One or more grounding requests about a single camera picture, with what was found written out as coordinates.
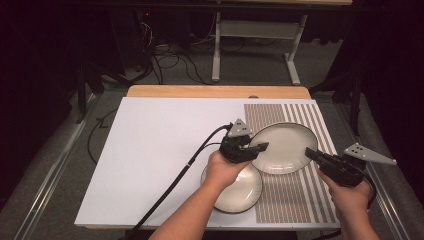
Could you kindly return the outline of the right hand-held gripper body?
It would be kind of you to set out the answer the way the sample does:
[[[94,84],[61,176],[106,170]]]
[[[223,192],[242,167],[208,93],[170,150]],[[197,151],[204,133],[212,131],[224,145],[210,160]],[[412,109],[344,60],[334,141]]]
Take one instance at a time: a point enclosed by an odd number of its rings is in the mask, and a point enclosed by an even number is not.
[[[319,153],[321,171],[334,182],[343,187],[356,187],[366,177],[366,164],[396,165],[397,161],[359,143],[347,147],[342,156]]]

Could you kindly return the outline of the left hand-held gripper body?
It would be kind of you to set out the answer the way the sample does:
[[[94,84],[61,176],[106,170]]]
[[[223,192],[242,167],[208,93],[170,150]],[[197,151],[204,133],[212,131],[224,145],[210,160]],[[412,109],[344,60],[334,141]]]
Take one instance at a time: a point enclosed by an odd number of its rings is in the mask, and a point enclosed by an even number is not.
[[[252,161],[259,154],[259,147],[249,147],[252,130],[241,119],[237,119],[229,127],[219,147],[220,153],[232,163]]]

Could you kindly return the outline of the white plate with dark rim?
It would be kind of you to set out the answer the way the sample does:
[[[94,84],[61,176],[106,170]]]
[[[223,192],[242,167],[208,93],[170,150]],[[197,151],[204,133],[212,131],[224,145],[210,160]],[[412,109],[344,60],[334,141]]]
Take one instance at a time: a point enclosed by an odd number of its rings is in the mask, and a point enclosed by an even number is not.
[[[238,174],[235,182],[219,195],[214,208],[226,214],[246,212],[259,201],[262,191],[262,176],[249,164]]]
[[[267,174],[289,174],[310,163],[305,155],[307,148],[316,151],[318,140],[307,127],[296,123],[278,123],[260,130],[251,145],[267,143],[252,164]]]

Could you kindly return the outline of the person's left hand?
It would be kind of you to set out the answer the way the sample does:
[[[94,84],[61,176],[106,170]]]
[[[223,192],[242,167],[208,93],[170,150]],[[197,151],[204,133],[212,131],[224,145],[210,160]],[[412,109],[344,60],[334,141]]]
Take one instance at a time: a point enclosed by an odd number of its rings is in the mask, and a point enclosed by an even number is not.
[[[201,187],[212,192],[222,192],[236,181],[238,174],[250,164],[250,161],[232,163],[220,151],[214,151],[208,159],[206,178]]]

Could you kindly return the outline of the person's right hand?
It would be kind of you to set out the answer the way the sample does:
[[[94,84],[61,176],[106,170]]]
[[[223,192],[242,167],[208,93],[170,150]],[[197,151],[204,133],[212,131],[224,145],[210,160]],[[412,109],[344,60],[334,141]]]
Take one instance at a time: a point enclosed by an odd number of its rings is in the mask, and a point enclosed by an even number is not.
[[[368,201],[371,198],[371,187],[368,183],[362,181],[356,187],[342,187],[321,170],[318,175],[329,187],[329,193],[339,211],[347,213],[368,209]]]

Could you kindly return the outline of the striped beige place mat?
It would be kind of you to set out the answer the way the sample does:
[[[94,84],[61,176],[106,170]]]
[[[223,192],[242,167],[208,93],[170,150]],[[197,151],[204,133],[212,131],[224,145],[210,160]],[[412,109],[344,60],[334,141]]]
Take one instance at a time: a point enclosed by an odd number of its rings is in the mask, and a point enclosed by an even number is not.
[[[273,124],[296,123],[315,134],[317,150],[330,155],[336,152],[315,102],[246,104],[244,111],[253,137]],[[336,226],[335,207],[317,169],[318,165],[310,159],[308,165],[289,174],[267,174],[259,170],[263,191],[255,205],[256,221],[260,224],[306,224],[317,228]]]

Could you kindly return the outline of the black stand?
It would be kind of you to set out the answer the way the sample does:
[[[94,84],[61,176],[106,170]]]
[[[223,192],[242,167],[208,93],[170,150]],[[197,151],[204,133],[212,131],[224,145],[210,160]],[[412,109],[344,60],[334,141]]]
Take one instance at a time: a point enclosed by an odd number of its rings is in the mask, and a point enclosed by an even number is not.
[[[320,91],[327,91],[330,88],[334,88],[332,95],[334,103],[350,101],[349,125],[356,136],[359,135],[358,120],[362,86],[361,75],[361,70],[350,70],[308,89],[309,94],[313,95]]]
[[[92,94],[102,94],[104,86],[101,76],[92,64],[82,63],[77,71],[77,102],[78,102],[78,118],[77,123],[81,123],[87,114],[88,96],[87,91]]]

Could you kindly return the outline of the white table cover board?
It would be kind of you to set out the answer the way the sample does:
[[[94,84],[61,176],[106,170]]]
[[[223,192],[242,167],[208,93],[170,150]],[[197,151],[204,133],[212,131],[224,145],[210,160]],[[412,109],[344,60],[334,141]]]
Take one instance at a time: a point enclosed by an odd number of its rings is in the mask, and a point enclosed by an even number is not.
[[[75,219],[87,228],[155,228],[200,185],[223,126],[246,122],[246,104],[307,103],[296,99],[141,98],[121,101],[103,152]],[[214,211],[212,230],[312,230],[306,224],[260,224],[255,206],[243,213]]]

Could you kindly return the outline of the metal floor rail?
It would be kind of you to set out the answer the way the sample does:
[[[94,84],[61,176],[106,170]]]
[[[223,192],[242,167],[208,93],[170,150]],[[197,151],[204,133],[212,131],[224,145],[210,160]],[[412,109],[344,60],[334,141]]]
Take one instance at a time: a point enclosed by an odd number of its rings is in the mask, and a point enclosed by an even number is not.
[[[392,156],[372,116],[366,112],[366,108],[360,112],[366,120],[359,120],[359,134],[356,135],[349,125],[347,107],[344,104],[335,104],[334,107],[338,120],[343,125],[342,134],[348,138],[347,143],[337,141],[338,150],[349,143],[359,142],[385,156]],[[378,189],[377,198],[371,210],[377,232],[383,240],[413,240],[407,220],[407,210],[409,203],[414,204],[414,198],[401,169],[398,165],[369,163],[367,171]]]
[[[13,240],[30,240],[31,234],[37,226],[39,219],[41,218],[57,184],[60,181],[68,163],[71,150],[87,123],[87,117],[96,107],[99,98],[99,95],[91,94],[88,98],[86,113],[78,113],[77,120],[72,123],[68,134],[65,135],[66,142],[61,145],[60,154],[54,158],[49,171],[43,178],[43,182],[40,184],[38,191],[31,202],[28,213],[25,215],[25,219],[20,224]]]

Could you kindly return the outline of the white table frame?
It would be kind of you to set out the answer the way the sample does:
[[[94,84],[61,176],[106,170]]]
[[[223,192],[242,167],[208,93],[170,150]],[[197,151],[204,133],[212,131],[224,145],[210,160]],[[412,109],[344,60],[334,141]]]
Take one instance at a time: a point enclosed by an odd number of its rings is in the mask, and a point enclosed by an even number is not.
[[[235,4],[266,4],[276,7],[342,7],[350,6],[353,0],[214,0],[218,5]],[[275,22],[262,20],[222,20],[221,12],[215,13],[215,46],[212,63],[212,81],[218,82],[221,73],[221,39],[223,37],[260,38],[290,40],[292,47],[283,54],[284,61],[293,85],[300,85],[300,79],[294,63],[294,58],[306,26],[309,14],[303,13],[297,21]]]

